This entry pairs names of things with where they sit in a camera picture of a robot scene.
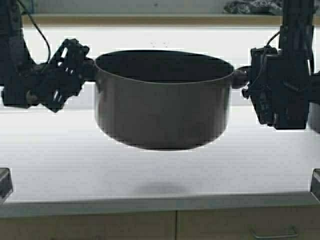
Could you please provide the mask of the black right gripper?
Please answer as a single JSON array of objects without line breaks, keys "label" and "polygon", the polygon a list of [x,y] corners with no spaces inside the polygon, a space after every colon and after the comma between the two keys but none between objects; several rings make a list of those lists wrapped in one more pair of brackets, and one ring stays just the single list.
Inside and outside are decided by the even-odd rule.
[{"label": "black right gripper", "polygon": [[249,83],[242,95],[251,100],[259,123],[276,130],[304,130],[309,116],[308,59],[274,47],[253,48],[250,55]]}]

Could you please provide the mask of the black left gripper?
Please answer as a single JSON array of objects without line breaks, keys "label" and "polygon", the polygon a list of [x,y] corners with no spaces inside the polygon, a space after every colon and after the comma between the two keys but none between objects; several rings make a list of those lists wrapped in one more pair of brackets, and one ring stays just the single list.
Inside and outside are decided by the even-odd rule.
[{"label": "black left gripper", "polygon": [[73,38],[66,38],[46,64],[30,64],[24,70],[26,109],[43,105],[57,113],[68,98],[79,95],[84,81],[94,81],[94,60],[90,48]]}]

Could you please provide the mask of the left robot base block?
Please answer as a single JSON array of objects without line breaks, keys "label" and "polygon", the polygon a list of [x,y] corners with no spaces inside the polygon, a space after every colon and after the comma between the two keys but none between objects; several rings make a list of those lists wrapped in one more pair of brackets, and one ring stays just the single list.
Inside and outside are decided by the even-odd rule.
[{"label": "left robot base block", "polygon": [[0,205],[3,205],[13,192],[11,171],[9,168],[0,168]]}]

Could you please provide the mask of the right robot base block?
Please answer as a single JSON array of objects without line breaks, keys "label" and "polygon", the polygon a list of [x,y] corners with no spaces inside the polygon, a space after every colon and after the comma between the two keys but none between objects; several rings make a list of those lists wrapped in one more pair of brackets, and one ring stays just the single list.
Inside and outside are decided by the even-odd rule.
[{"label": "right robot base block", "polygon": [[310,191],[314,197],[320,201],[320,169],[316,168],[312,174]]}]

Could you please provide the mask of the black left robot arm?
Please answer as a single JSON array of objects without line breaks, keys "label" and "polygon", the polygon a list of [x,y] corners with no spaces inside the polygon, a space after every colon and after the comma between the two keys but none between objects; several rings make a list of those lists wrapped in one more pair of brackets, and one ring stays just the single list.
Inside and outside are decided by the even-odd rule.
[{"label": "black left robot arm", "polygon": [[94,82],[95,62],[87,56],[88,46],[65,39],[46,62],[37,64],[24,39],[22,6],[19,0],[0,2],[0,97],[6,107],[42,105],[56,113],[86,82]]}]

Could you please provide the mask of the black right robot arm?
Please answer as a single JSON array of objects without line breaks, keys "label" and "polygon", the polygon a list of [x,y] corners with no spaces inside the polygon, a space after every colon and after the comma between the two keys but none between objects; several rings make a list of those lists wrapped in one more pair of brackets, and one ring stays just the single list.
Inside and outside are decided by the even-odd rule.
[{"label": "black right robot arm", "polygon": [[320,74],[314,70],[313,0],[285,0],[278,47],[267,43],[250,50],[246,70],[249,99],[261,125],[276,130],[304,130],[310,105],[320,103]]}]

